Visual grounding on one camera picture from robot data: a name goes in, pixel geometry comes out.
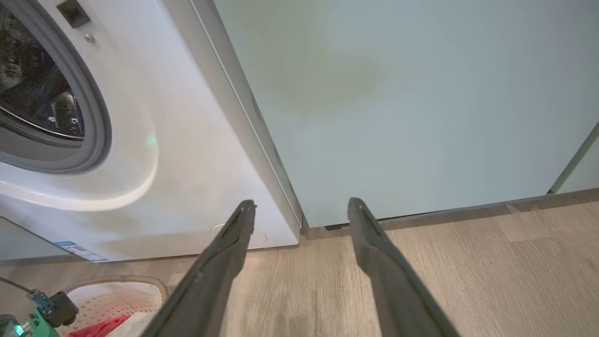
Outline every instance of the white laundry basket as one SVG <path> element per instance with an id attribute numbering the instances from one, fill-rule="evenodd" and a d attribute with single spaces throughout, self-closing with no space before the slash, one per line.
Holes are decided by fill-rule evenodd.
<path id="1" fill-rule="evenodd" d="M 65 292 L 79 313 L 71 325 L 56 329 L 60 336 L 118 316 L 157 312 L 169 293 L 159 279 L 134 275 L 87 279 L 71 285 Z"/>

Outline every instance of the washing machine drum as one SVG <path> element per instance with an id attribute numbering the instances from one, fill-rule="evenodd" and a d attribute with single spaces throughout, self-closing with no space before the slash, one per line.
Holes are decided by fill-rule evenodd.
<path id="1" fill-rule="evenodd" d="M 73 173 L 109 144 L 100 92 L 65 34 L 35 1 L 0 0 L 0 159 Z"/>

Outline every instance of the front-loading washing machine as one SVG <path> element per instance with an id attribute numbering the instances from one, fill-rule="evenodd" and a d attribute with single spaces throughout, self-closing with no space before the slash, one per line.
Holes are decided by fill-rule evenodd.
<path id="1" fill-rule="evenodd" d="M 0 0 L 0 217 L 90 261 L 251 248 L 301 208 L 210 1 Z"/>

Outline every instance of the red cloth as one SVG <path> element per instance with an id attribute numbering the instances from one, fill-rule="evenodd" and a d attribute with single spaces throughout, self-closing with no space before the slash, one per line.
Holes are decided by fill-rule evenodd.
<path id="1" fill-rule="evenodd" d="M 131 315 L 118 316 L 111 320 L 105 320 L 92 326 L 84 327 L 81 330 L 69 333 L 69 337 L 106 337 L 117 326 L 123 324 Z"/>

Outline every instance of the clothes inside washing machine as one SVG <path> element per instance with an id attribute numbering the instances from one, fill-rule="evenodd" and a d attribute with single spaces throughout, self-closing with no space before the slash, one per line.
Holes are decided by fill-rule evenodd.
<path id="1" fill-rule="evenodd" d="M 32 130 L 81 141 L 84 123 L 70 85 L 24 24 L 0 5 L 0 114 L 3 126 L 27 137 Z M 65 146 L 73 147 L 73 142 Z"/>

